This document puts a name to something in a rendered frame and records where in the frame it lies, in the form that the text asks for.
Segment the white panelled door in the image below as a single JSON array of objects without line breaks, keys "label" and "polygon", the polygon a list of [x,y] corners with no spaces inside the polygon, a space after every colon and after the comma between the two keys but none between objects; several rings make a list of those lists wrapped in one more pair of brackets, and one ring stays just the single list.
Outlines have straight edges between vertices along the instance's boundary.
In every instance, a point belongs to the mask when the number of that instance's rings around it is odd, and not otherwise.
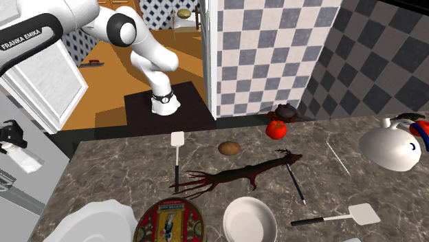
[{"label": "white panelled door", "polygon": [[11,67],[0,85],[45,131],[60,131],[88,85],[62,41]]}]

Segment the grey appliance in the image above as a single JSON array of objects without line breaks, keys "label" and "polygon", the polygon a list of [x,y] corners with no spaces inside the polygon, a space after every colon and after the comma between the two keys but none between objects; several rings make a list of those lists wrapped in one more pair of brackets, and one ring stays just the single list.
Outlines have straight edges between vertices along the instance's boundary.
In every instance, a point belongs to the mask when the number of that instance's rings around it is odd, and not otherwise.
[{"label": "grey appliance", "polygon": [[69,158],[0,92],[0,125],[6,120],[17,121],[27,150],[44,161],[40,169],[27,174],[0,153],[0,242],[28,242]]}]

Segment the white scalloped plate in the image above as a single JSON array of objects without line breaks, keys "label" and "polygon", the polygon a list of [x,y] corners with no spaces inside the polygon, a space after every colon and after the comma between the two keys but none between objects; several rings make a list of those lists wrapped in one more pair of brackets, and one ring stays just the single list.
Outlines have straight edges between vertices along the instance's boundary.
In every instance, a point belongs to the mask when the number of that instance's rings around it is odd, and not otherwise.
[{"label": "white scalloped plate", "polygon": [[133,242],[133,209],[115,199],[91,202],[67,215],[43,242]]}]

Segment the red oval printed tin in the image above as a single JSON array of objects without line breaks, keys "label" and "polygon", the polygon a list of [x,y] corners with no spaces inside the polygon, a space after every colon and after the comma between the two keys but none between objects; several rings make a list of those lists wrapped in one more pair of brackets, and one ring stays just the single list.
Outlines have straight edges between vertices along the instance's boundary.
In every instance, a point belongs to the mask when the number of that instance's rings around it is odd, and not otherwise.
[{"label": "red oval printed tin", "polygon": [[191,201],[163,199],[140,218],[133,242],[207,242],[206,222]]}]

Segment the dark robot stand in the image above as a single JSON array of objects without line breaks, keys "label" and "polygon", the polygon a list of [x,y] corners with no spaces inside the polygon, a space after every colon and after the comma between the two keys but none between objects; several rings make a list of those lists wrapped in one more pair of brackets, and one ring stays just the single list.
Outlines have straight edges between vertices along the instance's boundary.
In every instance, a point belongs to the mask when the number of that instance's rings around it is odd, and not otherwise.
[{"label": "dark robot stand", "polygon": [[151,91],[124,97],[126,121],[131,136],[159,135],[174,131],[203,131],[216,128],[216,122],[192,82],[172,86],[181,106],[172,115],[151,111]]}]

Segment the brown potato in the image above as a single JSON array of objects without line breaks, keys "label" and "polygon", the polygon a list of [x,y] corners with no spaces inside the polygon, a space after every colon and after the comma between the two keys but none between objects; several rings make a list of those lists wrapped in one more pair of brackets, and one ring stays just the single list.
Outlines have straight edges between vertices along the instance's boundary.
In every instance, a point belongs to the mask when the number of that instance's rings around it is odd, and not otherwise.
[{"label": "brown potato", "polygon": [[241,150],[241,145],[238,142],[226,141],[220,143],[218,151],[223,155],[236,155]]}]

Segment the dark red creature figure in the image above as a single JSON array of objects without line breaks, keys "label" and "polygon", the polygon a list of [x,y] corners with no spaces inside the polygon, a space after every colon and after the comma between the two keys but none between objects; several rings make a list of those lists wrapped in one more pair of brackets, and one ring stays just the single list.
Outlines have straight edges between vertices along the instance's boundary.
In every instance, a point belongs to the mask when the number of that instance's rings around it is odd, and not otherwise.
[{"label": "dark red creature figure", "polygon": [[192,188],[187,188],[181,191],[175,191],[174,195],[177,195],[190,190],[196,190],[198,188],[209,186],[209,188],[207,188],[206,190],[202,190],[192,195],[188,195],[184,197],[184,199],[187,199],[187,198],[196,199],[202,194],[214,190],[216,186],[219,184],[233,182],[237,179],[248,179],[250,184],[253,186],[253,190],[256,190],[257,186],[255,181],[258,175],[278,166],[291,166],[303,157],[301,154],[294,154],[287,149],[277,149],[277,151],[280,153],[284,153],[284,156],[277,159],[271,159],[266,162],[262,162],[255,165],[247,165],[242,168],[223,170],[216,174],[210,174],[210,173],[205,173],[205,172],[196,171],[196,170],[187,170],[186,172],[190,173],[189,177],[191,178],[200,177],[200,179],[195,181],[188,181],[180,184],[173,184],[170,186],[170,188],[179,188],[179,187],[185,187],[185,186],[195,185],[195,184],[197,185]]}]

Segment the white bowl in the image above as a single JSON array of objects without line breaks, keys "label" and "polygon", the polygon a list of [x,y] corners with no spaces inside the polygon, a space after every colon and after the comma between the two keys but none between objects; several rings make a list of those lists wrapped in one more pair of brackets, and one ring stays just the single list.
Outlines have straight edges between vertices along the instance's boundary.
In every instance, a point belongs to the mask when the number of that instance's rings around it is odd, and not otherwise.
[{"label": "white bowl", "polygon": [[270,208],[253,197],[232,201],[223,215],[228,242],[276,242],[277,224]]}]

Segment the red tomato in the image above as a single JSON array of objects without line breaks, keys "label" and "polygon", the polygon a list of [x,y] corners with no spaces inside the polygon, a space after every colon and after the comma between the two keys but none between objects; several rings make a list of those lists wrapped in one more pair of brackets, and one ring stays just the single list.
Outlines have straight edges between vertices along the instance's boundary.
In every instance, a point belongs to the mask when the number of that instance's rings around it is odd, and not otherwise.
[{"label": "red tomato", "polygon": [[287,127],[285,123],[279,120],[272,120],[266,127],[265,133],[273,140],[280,140],[285,137]]}]

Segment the dark brown teapot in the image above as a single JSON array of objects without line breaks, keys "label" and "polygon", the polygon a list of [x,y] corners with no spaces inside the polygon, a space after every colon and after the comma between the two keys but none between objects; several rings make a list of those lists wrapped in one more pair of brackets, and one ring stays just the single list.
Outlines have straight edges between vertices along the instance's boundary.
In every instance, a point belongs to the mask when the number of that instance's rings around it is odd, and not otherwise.
[{"label": "dark brown teapot", "polygon": [[271,120],[282,121],[284,123],[297,122],[298,120],[314,121],[314,119],[302,115],[295,107],[291,106],[289,103],[279,104],[276,110],[268,112],[266,117]]}]

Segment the dark blue pen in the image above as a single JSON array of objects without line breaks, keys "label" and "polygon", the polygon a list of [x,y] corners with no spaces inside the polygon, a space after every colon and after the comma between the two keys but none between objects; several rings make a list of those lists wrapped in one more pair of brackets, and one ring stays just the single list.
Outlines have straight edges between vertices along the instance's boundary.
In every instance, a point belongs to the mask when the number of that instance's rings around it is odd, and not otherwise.
[{"label": "dark blue pen", "polygon": [[290,174],[290,176],[291,176],[291,178],[292,178],[292,181],[293,181],[293,183],[294,183],[294,185],[295,185],[295,187],[296,187],[296,190],[298,191],[298,194],[299,194],[299,196],[300,196],[301,201],[303,202],[303,204],[304,204],[304,205],[307,205],[307,203],[306,203],[306,201],[305,201],[305,198],[304,198],[304,196],[303,196],[303,194],[302,194],[302,191],[301,191],[301,189],[300,189],[300,186],[298,185],[298,182],[296,181],[296,178],[295,178],[295,176],[294,176],[294,174],[293,174],[293,171],[292,171],[292,169],[291,169],[290,165],[289,165],[289,164],[286,164],[286,166],[287,166],[287,170],[289,171],[289,174]]}]

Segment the thin white pencil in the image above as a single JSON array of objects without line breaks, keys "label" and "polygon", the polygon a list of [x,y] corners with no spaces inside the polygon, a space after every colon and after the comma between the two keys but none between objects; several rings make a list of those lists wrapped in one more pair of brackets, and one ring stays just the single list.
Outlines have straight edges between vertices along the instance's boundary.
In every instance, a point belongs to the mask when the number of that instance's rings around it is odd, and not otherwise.
[{"label": "thin white pencil", "polygon": [[342,162],[342,160],[338,157],[337,153],[334,151],[334,149],[332,148],[332,146],[330,145],[330,143],[325,140],[325,143],[327,144],[327,146],[329,147],[329,149],[331,150],[331,152],[333,153],[333,155],[335,156],[335,158],[339,161],[339,163],[341,164],[341,166],[343,167],[343,169],[346,171],[346,173],[348,174],[348,176],[351,176],[350,172],[348,171],[348,169],[346,168],[346,166],[344,165],[344,163]]}]

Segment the white jug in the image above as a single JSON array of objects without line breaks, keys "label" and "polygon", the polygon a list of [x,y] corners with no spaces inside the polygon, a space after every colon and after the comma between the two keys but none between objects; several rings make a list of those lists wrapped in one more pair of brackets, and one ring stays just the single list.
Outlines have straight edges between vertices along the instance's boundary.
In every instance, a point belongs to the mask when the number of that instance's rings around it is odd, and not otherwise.
[{"label": "white jug", "polygon": [[363,154],[372,162],[391,171],[409,171],[421,157],[419,142],[409,132],[400,129],[414,124],[409,119],[382,118],[380,127],[367,131],[360,139]]}]

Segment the red blue black object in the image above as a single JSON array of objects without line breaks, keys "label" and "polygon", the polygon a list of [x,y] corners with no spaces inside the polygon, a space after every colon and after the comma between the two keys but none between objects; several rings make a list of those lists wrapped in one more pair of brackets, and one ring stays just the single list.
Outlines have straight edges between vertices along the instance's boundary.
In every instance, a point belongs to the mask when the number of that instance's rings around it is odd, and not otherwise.
[{"label": "red blue black object", "polygon": [[421,137],[426,151],[429,152],[429,122],[425,119],[425,115],[419,113],[401,113],[390,120],[399,120],[399,127],[409,130],[414,136]]}]

